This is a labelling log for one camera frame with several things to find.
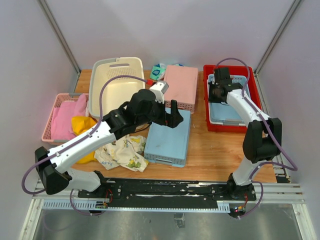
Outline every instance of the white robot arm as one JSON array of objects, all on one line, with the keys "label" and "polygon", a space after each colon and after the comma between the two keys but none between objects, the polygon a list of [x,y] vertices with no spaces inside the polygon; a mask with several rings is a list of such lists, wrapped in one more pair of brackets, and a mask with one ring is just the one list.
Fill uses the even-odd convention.
[{"label": "white robot arm", "polygon": [[242,145],[244,158],[227,181],[229,193],[235,195],[247,191],[261,163],[271,161],[280,154],[280,150],[268,134],[262,119],[267,122],[280,145],[282,141],[281,121],[261,111],[242,88],[240,83],[232,83],[229,69],[222,67],[214,72],[214,82],[209,84],[208,96],[211,103],[224,102],[233,107],[247,127]]},{"label": "white robot arm", "polygon": [[36,162],[51,157],[37,167],[46,193],[52,195],[64,189],[81,189],[88,192],[96,190],[101,185],[103,176],[97,171],[72,169],[71,166],[79,159],[103,145],[134,133],[138,126],[156,123],[175,128],[181,123],[183,117],[179,114],[177,101],[171,101],[171,114],[166,113],[164,93],[168,87],[166,82],[158,81],[149,90],[141,89],[129,102],[105,115],[97,129],[94,126],[74,139],[49,150],[44,147],[38,148],[35,151]]}]

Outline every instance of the pink cloth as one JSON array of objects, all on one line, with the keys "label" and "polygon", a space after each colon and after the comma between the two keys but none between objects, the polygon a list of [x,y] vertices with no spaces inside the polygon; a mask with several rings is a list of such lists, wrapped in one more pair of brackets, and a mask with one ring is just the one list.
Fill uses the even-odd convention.
[{"label": "pink cloth", "polygon": [[71,119],[75,116],[84,116],[86,106],[87,98],[86,95],[82,94],[78,101],[64,101],[60,107],[55,107],[51,121],[51,139],[71,140],[75,138]]}]

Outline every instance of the wooden table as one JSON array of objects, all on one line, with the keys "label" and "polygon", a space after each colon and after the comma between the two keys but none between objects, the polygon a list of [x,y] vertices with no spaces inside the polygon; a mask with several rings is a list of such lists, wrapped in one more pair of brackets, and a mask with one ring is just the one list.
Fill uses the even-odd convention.
[{"label": "wooden table", "polygon": [[[79,77],[75,92],[88,93],[91,69],[84,69]],[[144,71],[148,78],[150,71]],[[141,178],[141,179],[167,179],[190,181],[221,181],[228,180],[230,173],[234,172],[242,161],[244,154],[242,143],[243,133],[210,132],[206,125],[206,112],[204,101],[203,72],[198,74],[197,99],[195,113],[191,115],[191,127],[186,166],[172,167],[164,164],[149,163],[144,172],[131,171],[118,166],[106,170],[99,162],[75,164],[73,168],[83,171],[100,171],[110,178]],[[148,130],[137,135],[148,136]],[[271,165],[265,165],[255,178],[265,183],[275,183],[276,177]]]}]

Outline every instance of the pink plastic basket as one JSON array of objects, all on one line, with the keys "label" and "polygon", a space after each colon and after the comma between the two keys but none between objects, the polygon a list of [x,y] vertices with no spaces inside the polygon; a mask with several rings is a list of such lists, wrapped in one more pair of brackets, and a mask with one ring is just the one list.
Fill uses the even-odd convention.
[{"label": "pink plastic basket", "polygon": [[195,112],[198,69],[187,66],[169,65],[165,70],[164,81],[169,84],[164,94],[165,106],[171,107],[171,100],[177,101],[179,109]]},{"label": "pink plastic basket", "polygon": [[[44,132],[42,134],[41,140],[43,142],[50,143],[52,145],[60,145],[60,144],[66,143],[68,141],[68,140],[63,140],[63,139],[51,139],[52,115],[54,112],[54,108],[60,107],[62,102],[64,102],[64,101],[75,101],[76,102],[81,94],[82,93],[59,93],[56,96],[55,101],[54,101],[54,105],[52,107],[52,110],[51,110],[51,113],[50,113],[50,116],[48,119],[48,122],[46,123]],[[86,95],[86,100],[88,101],[89,94],[85,93],[85,95]]]}]

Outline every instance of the blue plastic tray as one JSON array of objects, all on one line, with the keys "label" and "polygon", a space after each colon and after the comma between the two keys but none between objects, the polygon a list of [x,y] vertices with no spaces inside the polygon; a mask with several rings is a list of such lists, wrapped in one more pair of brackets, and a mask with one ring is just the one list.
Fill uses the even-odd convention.
[{"label": "blue plastic tray", "polygon": [[151,163],[180,168],[186,165],[191,112],[179,109],[179,113],[183,117],[183,122],[175,128],[160,126],[156,123],[150,126],[144,157]]},{"label": "blue plastic tray", "polygon": [[[233,83],[240,83],[242,86],[245,84],[246,81],[247,78],[245,76],[240,75],[234,75],[234,78],[232,79]],[[215,75],[209,74],[207,82],[215,82]],[[249,89],[246,88],[245,91],[250,97]],[[209,115],[211,124],[245,126],[245,123],[242,121],[241,117],[236,112],[236,110],[226,103],[209,102]]]}]

